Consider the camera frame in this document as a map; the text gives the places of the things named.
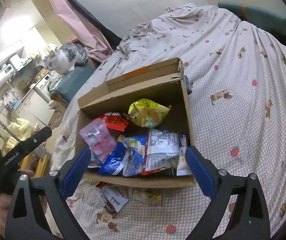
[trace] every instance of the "blue gripper pad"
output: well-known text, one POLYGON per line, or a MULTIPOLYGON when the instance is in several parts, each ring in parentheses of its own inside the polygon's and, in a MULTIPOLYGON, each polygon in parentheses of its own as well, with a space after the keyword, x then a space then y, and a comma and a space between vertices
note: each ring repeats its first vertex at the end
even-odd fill
POLYGON ((83 177, 83 174, 86 172, 87 166, 91 161, 91 150, 88 146, 86 146, 81 150, 81 154, 74 156, 74 158, 70 161, 67 161, 74 163, 63 178, 61 185, 60 196, 64 200, 66 200, 68 197, 73 196, 79 182, 83 177))
POLYGON ((216 186, 214 179, 202 163, 204 161, 208 161, 212 164, 212 162, 204 159, 201 153, 194 146, 187 148, 185 152, 185 160, 187 165, 190 167, 196 182, 200 186, 203 195, 210 197, 210 199, 213 200, 216 196, 216 186))

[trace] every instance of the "pink package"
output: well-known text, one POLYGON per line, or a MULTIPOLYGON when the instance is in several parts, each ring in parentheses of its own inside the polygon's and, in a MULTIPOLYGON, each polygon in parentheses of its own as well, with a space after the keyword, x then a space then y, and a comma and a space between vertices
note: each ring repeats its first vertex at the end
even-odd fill
POLYGON ((102 119, 95 119, 80 130, 79 134, 102 163, 116 146, 102 119))

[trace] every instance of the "metal screw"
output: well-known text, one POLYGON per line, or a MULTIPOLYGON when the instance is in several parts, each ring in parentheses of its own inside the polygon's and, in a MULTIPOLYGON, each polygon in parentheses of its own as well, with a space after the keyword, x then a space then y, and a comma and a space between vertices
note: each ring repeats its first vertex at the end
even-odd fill
POLYGON ((49 175, 52 177, 56 176, 57 174, 58 174, 58 170, 52 170, 49 172, 49 175))
POLYGON ((27 179, 27 175, 23 174, 22 176, 20 176, 20 180, 26 180, 27 179))
POLYGON ((251 173, 251 174, 250 174, 250 178, 251 178, 251 179, 257 179, 257 178, 258 178, 258 176, 256 176, 256 174, 255 174, 255 173, 251 173))
POLYGON ((226 175, 227 175, 227 171, 224 170, 224 169, 221 169, 221 170, 219 170, 219 174, 220 174, 221 176, 226 176, 226 175))

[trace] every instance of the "bed sheet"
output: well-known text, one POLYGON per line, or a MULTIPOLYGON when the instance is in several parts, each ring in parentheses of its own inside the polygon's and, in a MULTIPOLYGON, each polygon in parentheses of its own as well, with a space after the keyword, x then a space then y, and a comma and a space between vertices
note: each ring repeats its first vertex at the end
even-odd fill
MULTIPOLYGON (((286 47, 226 9, 190 3, 168 8, 132 30, 70 103, 52 168, 74 155, 80 96, 106 80, 173 57, 184 62, 192 86, 196 147, 232 175, 259 176, 274 234, 286 218, 286 47)), ((91 239, 185 239, 210 202, 198 186, 163 189, 161 207, 131 200, 112 218, 100 206, 95 184, 82 180, 67 200, 91 239), (177 232, 166 234, 168 225, 177 232)), ((224 232, 235 200, 230 199, 215 236, 224 232)), ((46 217, 58 234, 49 210, 46 217)))

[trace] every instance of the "cat's head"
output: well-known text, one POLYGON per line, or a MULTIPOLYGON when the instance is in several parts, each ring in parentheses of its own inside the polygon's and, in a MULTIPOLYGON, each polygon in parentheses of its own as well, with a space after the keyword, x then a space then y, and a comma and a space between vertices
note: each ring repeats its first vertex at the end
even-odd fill
POLYGON ((56 51, 51 51, 50 54, 43 59, 44 67, 48 71, 52 71, 55 69, 55 66, 58 63, 58 55, 56 51))

